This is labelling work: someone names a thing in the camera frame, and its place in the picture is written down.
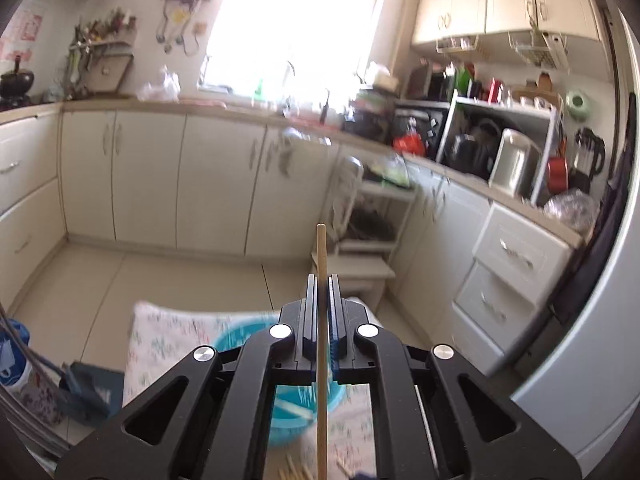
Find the blue water jug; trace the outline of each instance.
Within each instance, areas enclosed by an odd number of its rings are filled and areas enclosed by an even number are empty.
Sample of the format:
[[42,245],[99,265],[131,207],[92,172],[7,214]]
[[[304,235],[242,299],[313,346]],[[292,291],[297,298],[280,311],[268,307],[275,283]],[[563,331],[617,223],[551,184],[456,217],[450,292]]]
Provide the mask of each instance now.
[[[18,333],[22,342],[25,345],[29,344],[30,334],[27,328],[13,319],[10,319],[9,323]],[[26,365],[27,359],[20,349],[11,341],[6,330],[0,328],[0,384],[11,386],[17,383]]]

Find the triangular cutout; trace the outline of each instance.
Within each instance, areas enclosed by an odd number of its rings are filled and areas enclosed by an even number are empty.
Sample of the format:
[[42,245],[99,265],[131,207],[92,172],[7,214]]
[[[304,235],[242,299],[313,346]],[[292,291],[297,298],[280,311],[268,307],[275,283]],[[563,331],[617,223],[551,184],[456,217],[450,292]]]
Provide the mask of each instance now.
[[469,378],[462,375],[458,383],[474,417],[480,437],[485,442],[512,433],[516,423]]
[[187,384],[186,377],[178,377],[127,422],[124,430],[152,446],[159,444]]

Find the silver screw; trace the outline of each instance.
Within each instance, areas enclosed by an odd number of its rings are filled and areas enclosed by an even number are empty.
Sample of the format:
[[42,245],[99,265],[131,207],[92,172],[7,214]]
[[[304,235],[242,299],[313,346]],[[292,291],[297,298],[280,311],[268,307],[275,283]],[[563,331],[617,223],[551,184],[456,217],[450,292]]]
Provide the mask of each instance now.
[[358,327],[358,334],[363,337],[375,337],[378,335],[378,327],[372,324],[360,325]]
[[215,354],[216,351],[210,346],[201,346],[193,351],[193,358],[203,363],[205,361],[211,361]]
[[276,339],[284,339],[289,337],[289,335],[293,332],[289,325],[285,325],[284,323],[280,323],[278,325],[273,325],[269,330],[269,333]]
[[438,359],[451,359],[453,357],[454,351],[449,345],[438,345],[433,349],[433,355],[435,355]]

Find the kitchen counter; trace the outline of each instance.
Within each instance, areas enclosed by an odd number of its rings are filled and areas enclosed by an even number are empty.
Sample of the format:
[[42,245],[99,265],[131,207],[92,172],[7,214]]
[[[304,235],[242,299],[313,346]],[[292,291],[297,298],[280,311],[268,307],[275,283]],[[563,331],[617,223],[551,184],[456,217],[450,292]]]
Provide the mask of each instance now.
[[[372,140],[363,139],[361,137],[336,130],[334,128],[325,128],[322,126],[309,126],[306,123],[291,121],[287,118],[275,115],[268,110],[260,110],[255,108],[229,107],[224,108],[219,105],[198,104],[190,101],[186,102],[142,102],[137,99],[95,99],[86,101],[69,101],[65,103],[34,105],[25,108],[17,108],[0,113],[0,124],[17,121],[23,118],[33,117],[40,114],[58,113],[60,111],[95,111],[95,110],[130,110],[137,112],[151,112],[162,114],[189,114],[204,117],[217,117],[220,119],[228,119],[242,121],[247,123],[264,124],[268,126],[276,126],[286,128],[293,126],[303,129],[305,132],[313,133],[331,139],[339,144],[346,144],[380,155],[390,155],[395,153],[389,146],[385,146]],[[433,173],[440,174],[461,186],[465,186],[472,191],[485,196],[494,202],[515,211],[519,215],[531,220],[551,234],[560,238],[571,248],[579,248],[584,243],[581,235],[551,218],[548,218],[540,209],[533,208],[522,200],[512,198],[496,189],[490,188],[489,185],[479,178],[463,174],[458,171],[447,168],[441,164],[437,164],[432,160],[419,156],[406,155],[407,162],[417,164],[418,166],[427,168]]]

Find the poster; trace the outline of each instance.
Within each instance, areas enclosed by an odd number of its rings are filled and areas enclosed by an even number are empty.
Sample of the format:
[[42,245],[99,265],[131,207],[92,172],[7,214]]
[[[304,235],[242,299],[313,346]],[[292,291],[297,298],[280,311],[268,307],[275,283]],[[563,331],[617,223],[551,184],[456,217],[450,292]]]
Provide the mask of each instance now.
[[45,6],[34,0],[24,0],[14,12],[9,25],[0,37],[0,63],[22,56],[27,65],[42,27]]

